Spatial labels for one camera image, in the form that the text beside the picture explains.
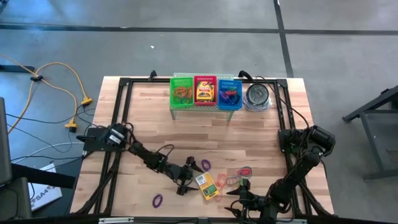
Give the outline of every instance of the wooden tabletop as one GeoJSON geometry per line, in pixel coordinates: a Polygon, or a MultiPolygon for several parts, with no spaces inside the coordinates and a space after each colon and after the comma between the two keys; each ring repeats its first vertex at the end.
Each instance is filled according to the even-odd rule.
{"type": "MultiPolygon", "coordinates": [[[[93,123],[104,126],[111,123],[119,78],[104,77],[93,123]]],[[[292,106],[312,125],[303,79],[288,78],[287,81],[292,106]]],[[[137,139],[151,151],[164,144],[174,144],[175,149],[169,156],[169,162],[182,166],[188,156],[195,157],[199,164],[202,159],[211,161],[210,174],[214,180],[219,173],[233,175],[240,167],[251,166],[251,192],[265,195],[269,186],[287,173],[284,155],[280,152],[277,140],[279,119],[275,96],[273,92],[269,92],[272,100],[270,109],[249,112],[242,108],[234,113],[229,124],[225,113],[196,111],[178,111],[177,120],[173,121],[169,111],[169,84],[135,83],[127,121],[134,125],[137,139]]],[[[121,100],[119,122],[125,94],[126,91],[121,100]]],[[[305,128],[305,123],[297,114],[294,114],[294,119],[297,128],[305,128]]],[[[289,122],[286,120],[285,123],[289,128],[289,122]]],[[[97,187],[103,157],[103,152],[94,152],[83,161],[71,212],[81,208],[97,187]]],[[[324,208],[333,213],[325,171],[321,164],[307,175],[307,185],[324,208]]],[[[195,181],[191,186],[197,187],[195,181]]],[[[224,188],[220,202],[206,201],[199,191],[191,191],[184,196],[177,195],[177,186],[168,177],[151,171],[137,156],[124,152],[119,167],[112,216],[233,217],[224,209],[238,199],[238,196],[225,195],[233,189],[224,188]],[[164,198],[159,208],[152,207],[152,199],[156,194],[162,194],[164,198]]],[[[104,192],[101,211],[106,205],[108,187],[104,192]]],[[[300,208],[304,212],[299,190],[298,197],[300,208]]],[[[291,215],[280,214],[279,217],[291,215]]]]}

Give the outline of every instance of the concrete floor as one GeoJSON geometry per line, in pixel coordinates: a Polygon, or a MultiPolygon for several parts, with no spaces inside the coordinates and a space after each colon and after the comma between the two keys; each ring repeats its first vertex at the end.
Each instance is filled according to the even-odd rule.
{"type": "MultiPolygon", "coordinates": [[[[281,0],[280,6],[286,29],[398,29],[398,2],[394,0],[281,0]]],[[[272,0],[10,0],[0,23],[277,28],[272,0]]],[[[335,150],[325,163],[333,207],[341,217],[398,222],[398,178],[362,180],[363,174],[377,169],[371,148],[359,120],[351,124],[341,120],[384,89],[398,84],[397,43],[398,36],[287,35],[294,77],[305,79],[315,124],[336,134],[335,150]]],[[[105,75],[149,75],[153,69],[159,75],[237,74],[245,70],[253,75],[286,77],[278,34],[1,30],[0,46],[2,54],[26,65],[38,67],[53,61],[70,64],[95,102],[105,75]]],[[[0,58],[0,63],[9,62],[0,58]]],[[[52,67],[43,75],[81,99],[75,77],[64,68],[52,67]]],[[[0,96],[6,99],[8,113],[21,112],[29,85],[27,75],[0,73],[0,96]]],[[[72,107],[68,95],[39,84],[25,117],[57,121],[71,116],[72,107]]],[[[69,141],[62,127],[63,123],[30,121],[18,125],[52,144],[69,141]]],[[[9,138],[12,158],[46,146],[18,130],[9,138]]],[[[81,150],[81,145],[74,145],[66,155],[51,149],[39,155],[79,156],[81,150]]],[[[39,158],[21,162],[36,167],[48,163],[48,159],[39,158]]],[[[65,198],[70,197],[70,191],[64,192],[65,198]]],[[[67,201],[59,202],[53,215],[62,214],[67,201]]]]}

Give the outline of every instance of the blue basket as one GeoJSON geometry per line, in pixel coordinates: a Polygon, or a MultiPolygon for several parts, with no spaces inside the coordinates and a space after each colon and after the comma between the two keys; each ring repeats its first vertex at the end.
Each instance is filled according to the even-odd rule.
{"type": "Polygon", "coordinates": [[[239,110],[242,108],[242,82],[241,81],[233,81],[233,80],[219,80],[218,81],[218,89],[217,89],[217,102],[218,108],[220,110],[239,110]],[[236,90],[236,94],[239,96],[239,101],[236,104],[231,104],[226,102],[220,97],[220,91],[223,90],[236,90]]]}

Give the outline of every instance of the yellow cable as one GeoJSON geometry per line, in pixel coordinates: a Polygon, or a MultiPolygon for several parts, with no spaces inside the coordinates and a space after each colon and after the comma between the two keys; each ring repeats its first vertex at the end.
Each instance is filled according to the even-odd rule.
{"type": "MultiPolygon", "coordinates": [[[[27,69],[25,66],[21,65],[20,63],[18,63],[18,62],[15,61],[15,60],[9,58],[8,56],[6,56],[6,55],[1,55],[1,56],[3,56],[4,58],[10,60],[12,63],[14,63],[14,64],[20,66],[21,68],[25,69],[25,70],[28,71],[29,73],[33,74],[33,76],[34,76],[35,78],[38,77],[37,74],[39,73],[39,71],[41,71],[41,69],[43,69],[43,68],[45,68],[45,67],[48,67],[48,66],[50,66],[50,65],[55,65],[55,64],[63,65],[63,66],[65,66],[65,67],[69,68],[69,69],[76,75],[76,77],[77,77],[77,79],[78,79],[78,81],[79,81],[81,90],[82,90],[82,92],[83,92],[84,99],[85,99],[85,100],[86,100],[86,99],[89,100],[89,98],[86,96],[86,93],[85,93],[84,88],[83,88],[83,84],[81,83],[80,78],[79,78],[77,72],[74,71],[74,69],[72,69],[72,68],[71,68],[70,66],[68,66],[67,64],[60,63],[60,62],[48,63],[48,64],[46,64],[46,65],[41,66],[39,69],[36,70],[36,72],[32,72],[32,71],[30,71],[29,69],[27,69]]],[[[69,122],[69,124],[73,124],[73,123],[75,122],[75,116],[76,116],[76,114],[77,114],[77,100],[76,100],[76,97],[75,97],[71,92],[69,92],[68,90],[65,90],[65,89],[60,88],[60,87],[57,87],[57,86],[53,86],[53,85],[51,85],[49,82],[47,82],[46,80],[42,80],[42,81],[43,81],[44,83],[46,83],[48,86],[51,86],[51,87],[54,88],[54,89],[61,90],[61,91],[64,91],[65,93],[68,93],[68,94],[73,98],[73,100],[75,101],[75,114],[74,114],[73,118],[72,118],[72,119],[70,120],[70,122],[69,122]]],[[[17,121],[11,126],[10,130],[8,131],[8,133],[10,133],[10,132],[15,128],[15,126],[16,126],[16,125],[18,124],[18,122],[21,120],[21,117],[23,117],[23,115],[25,114],[25,112],[26,112],[26,110],[27,110],[27,108],[28,108],[28,106],[29,106],[29,104],[30,104],[30,101],[31,101],[31,99],[32,99],[33,84],[34,84],[34,82],[32,81],[32,83],[30,84],[30,90],[29,90],[28,100],[27,100],[27,102],[26,102],[25,108],[22,110],[22,113],[21,113],[21,115],[19,116],[20,118],[18,118],[17,121]]]]}

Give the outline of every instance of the small yellow box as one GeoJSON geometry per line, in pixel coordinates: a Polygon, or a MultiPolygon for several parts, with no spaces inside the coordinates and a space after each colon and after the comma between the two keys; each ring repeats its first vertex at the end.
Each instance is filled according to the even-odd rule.
{"type": "Polygon", "coordinates": [[[213,178],[211,178],[211,175],[208,172],[198,176],[196,180],[206,200],[209,200],[219,194],[213,178]]]}

